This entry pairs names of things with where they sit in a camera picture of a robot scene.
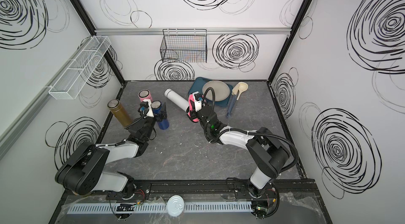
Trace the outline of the blue thermos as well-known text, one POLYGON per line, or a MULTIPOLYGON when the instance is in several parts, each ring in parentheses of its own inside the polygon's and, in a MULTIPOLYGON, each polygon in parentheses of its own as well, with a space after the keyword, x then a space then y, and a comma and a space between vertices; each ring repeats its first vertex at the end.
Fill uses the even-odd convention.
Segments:
POLYGON ((166 103, 162 103, 161 101, 153 101, 151 108, 153 110, 154 117, 156 118, 156 122, 158 123, 158 127, 161 130, 168 129, 170 124, 168 121, 166 103))

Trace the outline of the pink cloth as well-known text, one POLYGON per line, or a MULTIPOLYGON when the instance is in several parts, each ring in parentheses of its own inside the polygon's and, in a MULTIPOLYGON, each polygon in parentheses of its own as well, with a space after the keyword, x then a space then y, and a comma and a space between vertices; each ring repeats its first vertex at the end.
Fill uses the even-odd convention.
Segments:
POLYGON ((194 102, 192 100, 192 94, 189 95, 188 98, 188 103, 189 103, 189 109, 187 111, 187 116, 189 117, 189 119, 194 122, 194 123, 198 123, 199 119, 197 117, 197 112, 194 111, 194 102))

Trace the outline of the white thermos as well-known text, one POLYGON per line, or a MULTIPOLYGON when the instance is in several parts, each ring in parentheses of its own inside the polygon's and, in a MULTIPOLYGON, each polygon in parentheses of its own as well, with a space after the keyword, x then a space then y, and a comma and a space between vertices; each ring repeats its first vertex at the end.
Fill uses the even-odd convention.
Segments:
POLYGON ((176 104, 184 112, 188 111, 189 109, 188 101, 182 96, 180 96, 178 93, 173 91, 172 89, 165 90, 165 97, 168 98, 170 101, 172 101, 174 104, 176 104))

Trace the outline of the pink thermos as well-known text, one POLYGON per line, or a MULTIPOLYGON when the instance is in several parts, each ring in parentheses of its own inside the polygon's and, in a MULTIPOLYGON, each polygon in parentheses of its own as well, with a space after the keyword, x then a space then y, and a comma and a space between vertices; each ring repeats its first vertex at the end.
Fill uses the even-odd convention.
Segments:
POLYGON ((149 90, 141 90, 138 93, 138 97, 139 97, 141 102, 143 102, 144 100, 150 100, 151 102, 153 102, 151 92, 149 90))

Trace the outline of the gold thermos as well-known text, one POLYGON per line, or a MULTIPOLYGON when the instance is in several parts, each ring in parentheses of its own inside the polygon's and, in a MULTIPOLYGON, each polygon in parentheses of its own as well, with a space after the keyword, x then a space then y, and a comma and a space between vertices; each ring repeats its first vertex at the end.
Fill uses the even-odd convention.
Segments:
POLYGON ((133 119, 131 118, 127 110, 124 108, 120 100, 118 99, 110 100, 107 104, 107 107, 124 128, 132 124, 133 119))

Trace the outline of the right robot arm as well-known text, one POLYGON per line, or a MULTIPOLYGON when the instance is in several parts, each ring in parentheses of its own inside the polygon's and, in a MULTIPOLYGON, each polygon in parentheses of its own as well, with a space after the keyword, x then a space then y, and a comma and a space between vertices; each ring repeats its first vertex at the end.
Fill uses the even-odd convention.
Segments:
POLYGON ((269 182, 295 166, 298 161, 295 145, 283 137, 272 134, 265 127, 257 131, 232 128, 218 120, 210 105, 202 107, 199 111, 190 106, 186 112, 191 121, 200 123, 209 143, 232 145, 250 153, 257 166, 250 177, 250 184, 256 190, 265 188, 269 182))

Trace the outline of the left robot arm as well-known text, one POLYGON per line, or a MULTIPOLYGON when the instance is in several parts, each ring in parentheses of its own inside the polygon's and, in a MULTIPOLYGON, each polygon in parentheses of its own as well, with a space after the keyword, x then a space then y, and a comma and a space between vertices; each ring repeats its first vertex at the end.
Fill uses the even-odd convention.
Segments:
POLYGON ((135 180, 123 172, 108 172, 105 165, 141 156, 153 140, 155 124, 167 119, 166 104, 150 99, 141 100, 139 117, 132 119, 117 99, 108 103, 109 110, 129 136, 117 143, 82 143, 58 169, 55 181, 74 194, 85 196, 97 191, 116 193, 123 200, 130 200, 142 193, 135 180))

